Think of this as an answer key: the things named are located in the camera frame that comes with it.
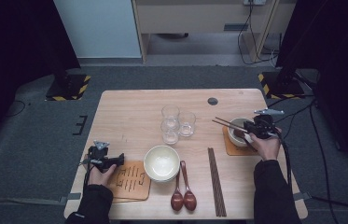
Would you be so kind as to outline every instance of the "wooden tray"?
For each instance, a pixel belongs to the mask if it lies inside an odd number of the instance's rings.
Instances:
[[[125,161],[109,178],[108,187],[114,195],[113,203],[146,200],[150,190],[150,178],[145,172],[144,162]]]
[[[229,138],[229,128],[223,127],[224,142],[226,145],[226,152],[229,156],[255,156],[258,155],[251,147],[237,147],[235,146]]]

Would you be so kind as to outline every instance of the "wooden spoon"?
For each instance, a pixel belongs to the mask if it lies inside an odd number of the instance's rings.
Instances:
[[[186,171],[186,163],[184,161],[180,161],[180,166],[182,168],[183,178],[185,179],[186,184],[186,193],[185,197],[183,199],[185,207],[190,210],[194,211],[197,206],[197,199],[196,196],[191,192],[190,187],[188,186],[188,174]]]
[[[174,194],[171,197],[171,207],[175,211],[179,211],[183,206],[183,196],[180,193],[180,188],[179,188],[179,176],[180,176],[180,170],[176,175],[176,190],[174,191]]]

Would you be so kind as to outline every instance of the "black curtain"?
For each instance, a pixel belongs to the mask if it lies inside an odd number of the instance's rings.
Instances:
[[[298,0],[277,66],[314,68],[314,93],[338,149],[348,151],[348,1]]]
[[[52,0],[0,0],[0,122],[20,85],[53,74],[43,45],[62,70],[80,67]]]

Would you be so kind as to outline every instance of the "person's right hand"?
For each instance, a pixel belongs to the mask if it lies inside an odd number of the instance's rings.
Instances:
[[[277,137],[267,139],[257,138],[253,133],[249,134],[253,140],[252,146],[258,151],[261,159],[264,161],[276,160],[278,158],[279,147],[281,143]]]

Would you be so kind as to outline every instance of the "black sleeve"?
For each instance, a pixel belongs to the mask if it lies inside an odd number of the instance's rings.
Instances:
[[[113,193],[102,185],[88,185],[77,212],[72,213],[65,224],[109,223],[109,210]]]
[[[301,223],[293,194],[278,161],[261,161],[255,167],[255,223]]]

